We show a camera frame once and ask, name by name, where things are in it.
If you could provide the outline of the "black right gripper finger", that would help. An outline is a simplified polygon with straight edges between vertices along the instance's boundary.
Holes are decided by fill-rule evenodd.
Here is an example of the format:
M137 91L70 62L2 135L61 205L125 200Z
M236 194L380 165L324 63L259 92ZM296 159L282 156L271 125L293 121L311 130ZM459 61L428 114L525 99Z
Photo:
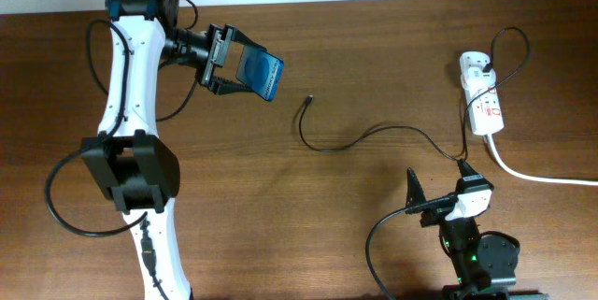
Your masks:
M420 181L415 171L411 167L406 170L406 178L406 207L410 211L422 211L426 203L426 198Z
M477 175L477 171L464 159L459 159L457 161L457 166L459 168L460 174L462 178L472 177Z

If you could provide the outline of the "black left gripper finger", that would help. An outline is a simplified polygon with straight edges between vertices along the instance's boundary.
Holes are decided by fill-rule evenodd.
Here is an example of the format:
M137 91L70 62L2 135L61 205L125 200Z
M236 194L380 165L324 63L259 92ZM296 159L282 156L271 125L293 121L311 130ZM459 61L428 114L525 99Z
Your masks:
M244 46L250 46L258 50L267 51L266 47L256 43L233 25L226 24L225 31L227 39L231 42L235 42Z
M216 95L225 95L231 93L252 93L252 89L245 84L223 79L220 77L212 77L207 85L208 89Z

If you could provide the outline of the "blue screen Galaxy smartphone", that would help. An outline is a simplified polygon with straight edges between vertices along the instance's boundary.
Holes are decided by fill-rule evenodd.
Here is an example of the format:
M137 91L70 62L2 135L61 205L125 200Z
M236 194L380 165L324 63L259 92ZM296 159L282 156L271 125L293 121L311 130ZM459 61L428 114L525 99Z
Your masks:
M249 89L271 102L274 100L284 62L275 55L246 46L236 72L236 79Z

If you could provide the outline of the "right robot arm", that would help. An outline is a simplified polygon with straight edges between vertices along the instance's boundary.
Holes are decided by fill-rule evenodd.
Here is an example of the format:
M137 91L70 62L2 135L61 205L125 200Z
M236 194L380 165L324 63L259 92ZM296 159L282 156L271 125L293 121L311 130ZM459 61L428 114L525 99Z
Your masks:
M481 233L476 217L490 206L494 186L465 160L457 162L461 177L455 191L428 200L411 168L407 169L406 207L420 214L420 226L439 227L439 238L458 283L445 286L444 299L507 299L516 283L520 243L497 231Z

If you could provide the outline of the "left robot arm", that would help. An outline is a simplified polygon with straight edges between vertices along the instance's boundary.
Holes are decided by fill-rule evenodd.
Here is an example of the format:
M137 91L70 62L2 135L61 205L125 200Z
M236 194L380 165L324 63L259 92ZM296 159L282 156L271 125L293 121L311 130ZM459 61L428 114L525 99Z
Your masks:
M82 158L102 195L121 212L135 242L148 299L191 299L178 251L174 208L180 188L177 156L159 138L158 72L167 64L195 71L193 83L216 95L257 93L245 71L238 80L215 74L232 43L248 52L265 48L227 24L195 33L178 26L180 0L106 0L112 35L107 105Z

